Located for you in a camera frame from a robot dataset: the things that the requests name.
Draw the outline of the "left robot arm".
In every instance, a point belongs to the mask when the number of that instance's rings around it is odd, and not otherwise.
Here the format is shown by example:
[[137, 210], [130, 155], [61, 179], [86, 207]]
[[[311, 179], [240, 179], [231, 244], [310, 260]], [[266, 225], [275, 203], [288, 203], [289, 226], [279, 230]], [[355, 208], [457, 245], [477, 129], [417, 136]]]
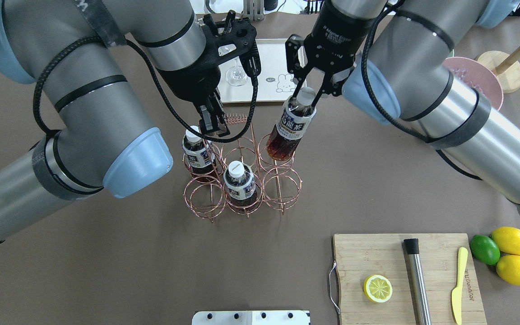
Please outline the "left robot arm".
[[246, 19], [198, 22], [188, 0], [0, 0], [0, 72], [36, 83], [64, 122], [0, 171], [0, 243], [102, 189], [124, 198], [169, 172], [161, 131], [109, 48], [130, 33], [179, 99], [194, 104], [200, 129], [229, 134], [217, 90], [219, 65], [251, 58], [256, 29]]

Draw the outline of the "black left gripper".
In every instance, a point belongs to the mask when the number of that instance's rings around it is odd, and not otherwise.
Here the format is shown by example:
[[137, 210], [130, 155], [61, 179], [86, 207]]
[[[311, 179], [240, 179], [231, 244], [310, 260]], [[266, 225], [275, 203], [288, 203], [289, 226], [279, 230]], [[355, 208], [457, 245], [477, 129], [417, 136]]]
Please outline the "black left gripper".
[[200, 131], [219, 137], [230, 134], [225, 121], [223, 103], [217, 90], [221, 80], [219, 66], [239, 58], [249, 78], [260, 75], [260, 54], [256, 45], [256, 29], [249, 19], [229, 12], [224, 21], [214, 22], [210, 14], [204, 25], [196, 18], [186, 25], [186, 32], [163, 46], [172, 51], [156, 63], [157, 72], [175, 96], [198, 108]]

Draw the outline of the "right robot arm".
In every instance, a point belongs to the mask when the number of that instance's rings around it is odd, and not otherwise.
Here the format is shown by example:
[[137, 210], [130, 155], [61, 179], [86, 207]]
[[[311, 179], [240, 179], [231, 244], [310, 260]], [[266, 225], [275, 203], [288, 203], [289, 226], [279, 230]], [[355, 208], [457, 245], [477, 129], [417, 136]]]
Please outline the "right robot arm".
[[326, 0], [312, 32], [286, 42], [303, 83], [324, 72], [320, 94], [342, 95], [382, 124], [443, 151], [497, 189], [520, 214], [520, 129], [443, 61], [473, 25], [495, 27], [517, 0]]

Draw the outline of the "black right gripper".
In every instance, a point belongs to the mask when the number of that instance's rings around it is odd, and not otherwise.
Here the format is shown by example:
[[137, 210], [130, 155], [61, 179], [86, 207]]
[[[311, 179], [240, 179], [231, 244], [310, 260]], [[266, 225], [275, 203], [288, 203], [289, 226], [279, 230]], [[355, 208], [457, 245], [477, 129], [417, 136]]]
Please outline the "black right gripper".
[[351, 31], [336, 33], [324, 28], [312, 32], [306, 38], [293, 34], [286, 40], [286, 60], [289, 73], [297, 81], [292, 98], [297, 98], [303, 83], [313, 69], [324, 72], [324, 77], [312, 108], [323, 95], [333, 94], [341, 89], [355, 62], [355, 54], [362, 43], [362, 33]]

